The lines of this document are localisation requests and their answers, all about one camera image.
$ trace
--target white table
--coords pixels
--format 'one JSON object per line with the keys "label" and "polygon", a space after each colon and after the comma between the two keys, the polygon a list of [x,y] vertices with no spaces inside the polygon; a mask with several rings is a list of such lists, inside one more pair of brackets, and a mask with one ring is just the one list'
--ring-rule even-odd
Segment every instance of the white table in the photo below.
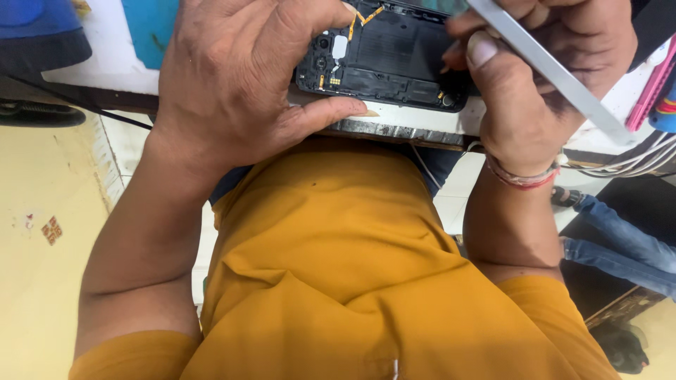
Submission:
{"label": "white table", "polygon": [[[81,64],[45,72],[44,79],[69,85],[157,95],[160,72],[146,69],[136,57],[121,0],[88,0],[88,3],[92,12],[85,16],[82,25],[91,44],[93,56]],[[619,120],[627,119],[652,70],[653,66],[641,65],[632,73],[625,75],[603,99],[603,104]],[[354,118],[355,120],[472,136],[479,135],[479,122],[485,112],[485,105],[479,98],[470,98],[465,109],[459,114],[374,102],[367,102],[367,105],[381,117]],[[636,145],[645,140],[653,130],[645,122],[636,133]],[[613,155],[623,153],[632,147],[615,145],[589,122],[586,122],[566,145],[568,149]]]}

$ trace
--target white floor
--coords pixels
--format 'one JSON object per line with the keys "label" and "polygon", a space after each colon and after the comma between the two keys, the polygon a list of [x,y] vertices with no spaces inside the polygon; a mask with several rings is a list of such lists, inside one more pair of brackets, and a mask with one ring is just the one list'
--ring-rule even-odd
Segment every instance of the white floor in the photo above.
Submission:
{"label": "white floor", "polygon": [[[115,112],[140,122],[151,124],[148,116],[142,114],[130,114],[126,112]],[[119,122],[110,118],[103,117],[103,127],[106,131],[110,146],[115,155],[116,163],[122,177],[124,186],[129,184],[134,170],[141,159],[143,144],[148,136],[148,131],[138,126],[133,126],[124,122]],[[443,189],[434,199],[437,206],[439,217],[444,230],[456,235],[462,233],[462,220],[464,218],[465,206],[472,188],[474,187],[479,170],[484,161],[484,156],[477,153],[465,154],[458,162],[453,172],[449,176]],[[610,182],[608,179],[595,179],[579,174],[572,170],[563,170],[556,179],[556,184],[578,189],[584,193],[596,195]],[[576,213],[570,209],[555,208],[556,225],[559,231],[562,230],[574,217]],[[216,242],[217,232],[214,229],[214,213],[209,204],[205,204],[202,214],[202,233],[199,242],[199,252],[197,261],[193,267],[193,299],[196,304],[203,301],[202,281],[207,275],[212,250]]]}

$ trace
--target person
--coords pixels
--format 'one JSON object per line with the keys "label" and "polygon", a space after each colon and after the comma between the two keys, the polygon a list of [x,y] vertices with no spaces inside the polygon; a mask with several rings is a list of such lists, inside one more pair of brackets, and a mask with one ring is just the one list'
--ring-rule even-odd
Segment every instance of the person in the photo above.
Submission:
{"label": "person", "polygon": [[[637,41],[628,0],[501,4],[603,97]],[[369,114],[353,97],[289,106],[340,0],[182,0],[160,108],[82,277],[71,379],[617,379],[562,282],[552,165],[584,118],[473,11],[444,62],[486,103],[484,167],[458,255],[413,161],[309,138]],[[218,240],[198,320],[201,207]]]}
{"label": "person", "polygon": [[555,187],[552,204],[572,207],[614,248],[610,250],[591,241],[564,237],[566,260],[595,266],[667,297],[676,296],[676,247],[644,233],[593,195],[579,190]]}

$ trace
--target blue jeans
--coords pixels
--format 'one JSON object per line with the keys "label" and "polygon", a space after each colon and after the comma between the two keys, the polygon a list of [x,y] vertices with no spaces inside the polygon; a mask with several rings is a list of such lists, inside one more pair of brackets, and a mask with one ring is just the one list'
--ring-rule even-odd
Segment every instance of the blue jeans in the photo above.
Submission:
{"label": "blue jeans", "polygon": [[[408,157],[409,160],[413,161],[413,164],[415,164],[422,174],[432,198],[437,195],[437,192],[439,192],[439,187],[437,187],[434,181],[432,181],[430,178],[429,174],[427,174],[427,171],[420,163],[420,160],[416,156],[415,152],[413,152],[413,148],[410,144],[383,143],[380,141],[371,141],[371,143],[391,151],[396,151],[397,153]],[[425,163],[425,166],[427,166],[427,169],[429,169],[430,173],[432,173],[434,179],[437,181],[437,183],[439,183],[440,186],[443,186],[443,184],[446,183],[446,179],[451,173],[451,170],[453,170],[453,167],[458,163],[460,157],[462,157],[461,151],[430,147],[416,147],[416,150],[418,151],[420,158],[422,158],[422,161]],[[220,179],[220,181],[218,181],[216,188],[212,192],[211,196],[209,196],[209,202],[211,205],[213,206],[223,195],[226,195],[230,190],[234,189],[239,181],[244,179],[244,177],[249,173],[249,171],[251,171],[251,168],[253,167],[254,165],[241,166],[227,172]]]}
{"label": "blue jeans", "polygon": [[641,232],[591,195],[584,195],[574,210],[610,240],[615,251],[589,241],[566,239],[567,260],[595,266],[676,300],[676,247]]}

